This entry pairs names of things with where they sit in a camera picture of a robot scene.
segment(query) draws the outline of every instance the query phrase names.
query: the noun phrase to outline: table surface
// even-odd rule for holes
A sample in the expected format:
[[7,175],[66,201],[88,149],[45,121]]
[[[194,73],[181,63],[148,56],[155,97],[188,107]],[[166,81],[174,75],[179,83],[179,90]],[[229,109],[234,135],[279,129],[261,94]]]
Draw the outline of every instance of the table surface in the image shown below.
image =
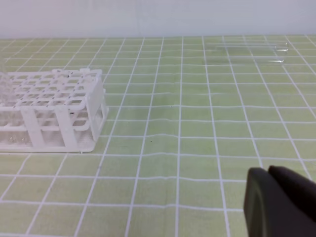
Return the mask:
[[[284,64],[230,64],[271,50],[214,51],[281,41]],[[245,237],[248,168],[282,165],[316,181],[316,36],[0,47],[9,72],[102,69],[110,107],[92,153],[0,154],[0,237]]]

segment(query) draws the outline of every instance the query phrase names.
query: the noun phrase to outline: green cutting mat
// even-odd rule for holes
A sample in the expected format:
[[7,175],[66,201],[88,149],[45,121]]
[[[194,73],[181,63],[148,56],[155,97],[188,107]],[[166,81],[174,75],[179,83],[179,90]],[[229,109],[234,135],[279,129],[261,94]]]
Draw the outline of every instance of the green cutting mat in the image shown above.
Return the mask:
[[[283,40],[289,53],[284,65],[205,65],[228,59],[209,50],[223,40]],[[0,237],[245,237],[248,168],[316,181],[316,36],[0,47],[11,72],[102,69],[110,106],[90,154],[0,154]]]

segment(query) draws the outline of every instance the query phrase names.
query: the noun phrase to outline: black object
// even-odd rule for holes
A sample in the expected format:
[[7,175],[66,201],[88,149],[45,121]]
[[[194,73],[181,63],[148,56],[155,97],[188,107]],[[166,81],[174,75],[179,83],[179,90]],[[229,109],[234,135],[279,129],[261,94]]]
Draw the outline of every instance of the black object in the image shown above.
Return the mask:
[[249,237],[316,237],[316,184],[285,167],[249,170],[243,210]]

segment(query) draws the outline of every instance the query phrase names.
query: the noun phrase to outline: white wall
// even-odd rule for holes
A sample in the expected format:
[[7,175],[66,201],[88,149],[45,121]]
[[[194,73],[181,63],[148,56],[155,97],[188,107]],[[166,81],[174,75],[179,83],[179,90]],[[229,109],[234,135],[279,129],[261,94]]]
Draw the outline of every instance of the white wall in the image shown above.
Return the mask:
[[0,0],[0,38],[316,34],[315,0]]

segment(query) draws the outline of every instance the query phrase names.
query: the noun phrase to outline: white plastic test tube rack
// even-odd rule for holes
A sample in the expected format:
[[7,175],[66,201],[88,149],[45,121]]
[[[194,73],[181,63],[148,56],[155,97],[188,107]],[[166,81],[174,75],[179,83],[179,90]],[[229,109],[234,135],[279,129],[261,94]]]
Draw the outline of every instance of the white plastic test tube rack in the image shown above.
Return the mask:
[[[108,114],[102,70],[9,73],[17,100],[0,105],[0,152],[90,152]],[[15,116],[7,121],[5,113]],[[17,141],[8,141],[14,133]]]

